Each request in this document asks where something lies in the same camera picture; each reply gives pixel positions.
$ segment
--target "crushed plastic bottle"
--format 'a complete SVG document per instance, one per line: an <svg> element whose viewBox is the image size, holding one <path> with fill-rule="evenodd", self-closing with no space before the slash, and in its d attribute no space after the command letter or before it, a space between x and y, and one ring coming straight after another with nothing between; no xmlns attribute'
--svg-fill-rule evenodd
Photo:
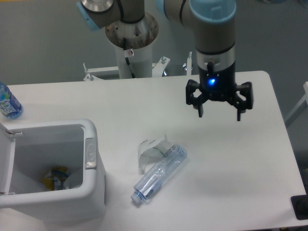
<svg viewBox="0 0 308 231"><path fill-rule="evenodd" d="M175 144L166 153L166 158L157 162L134 186L135 192L131 199L135 204L142 200L147 201L152 194L155 194L171 173L183 162L187 152L181 146Z"/></svg>

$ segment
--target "bottle cap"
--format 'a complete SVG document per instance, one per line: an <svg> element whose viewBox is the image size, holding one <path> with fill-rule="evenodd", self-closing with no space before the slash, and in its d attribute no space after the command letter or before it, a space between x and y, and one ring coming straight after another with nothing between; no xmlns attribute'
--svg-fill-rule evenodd
<svg viewBox="0 0 308 231"><path fill-rule="evenodd" d="M138 197L138 195L136 193L133 193L133 195L131 196L131 199L137 205L139 205L141 203L141 198Z"/></svg>

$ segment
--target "plastic water bottle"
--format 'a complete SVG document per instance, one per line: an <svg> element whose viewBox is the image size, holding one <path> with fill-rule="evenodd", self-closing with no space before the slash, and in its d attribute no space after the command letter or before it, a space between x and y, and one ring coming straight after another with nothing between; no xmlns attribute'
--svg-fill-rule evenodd
<svg viewBox="0 0 308 231"><path fill-rule="evenodd" d="M8 86L0 82L0 111L10 118L16 119L23 112L23 108L15 96L11 93Z"/></svg>
<svg viewBox="0 0 308 231"><path fill-rule="evenodd" d="M135 193L131 199L140 204L142 200L147 201L151 194L156 193L165 179L183 162L187 153L181 146L175 144L166 153L162 161L157 162L134 186Z"/></svg>

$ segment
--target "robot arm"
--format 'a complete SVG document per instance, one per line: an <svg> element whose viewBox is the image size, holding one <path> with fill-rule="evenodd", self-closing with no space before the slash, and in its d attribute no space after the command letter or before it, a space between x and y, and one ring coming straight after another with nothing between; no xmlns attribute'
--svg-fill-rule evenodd
<svg viewBox="0 0 308 231"><path fill-rule="evenodd" d="M203 115L207 100L227 101L241 113L253 107L252 84L235 83L235 0L156 0L162 14L194 32L200 83L189 80L186 103ZM194 97L199 89L201 95ZM237 91L246 98L243 100Z"/></svg>
<svg viewBox="0 0 308 231"><path fill-rule="evenodd" d="M92 30L119 20L133 24L144 17L144 0L82 0L77 7Z"/></svg>

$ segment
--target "trash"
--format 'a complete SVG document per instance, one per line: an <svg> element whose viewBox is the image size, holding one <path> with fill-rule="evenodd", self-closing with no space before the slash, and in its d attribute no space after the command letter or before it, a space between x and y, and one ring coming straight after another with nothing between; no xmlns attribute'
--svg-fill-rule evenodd
<svg viewBox="0 0 308 231"><path fill-rule="evenodd" d="M155 140L145 140L139 145L138 165L139 173L144 174L145 167L150 157L164 157L164 154L172 145L168 142L166 135Z"/></svg>
<svg viewBox="0 0 308 231"><path fill-rule="evenodd" d="M64 181L68 178L67 167L57 166L53 167L50 172L43 178L43 183L51 191L63 190Z"/></svg>
<svg viewBox="0 0 308 231"><path fill-rule="evenodd" d="M157 162L134 186L135 192L131 199L135 204L147 201L154 195L171 173L184 161L187 152L175 144L166 153L165 158Z"/></svg>

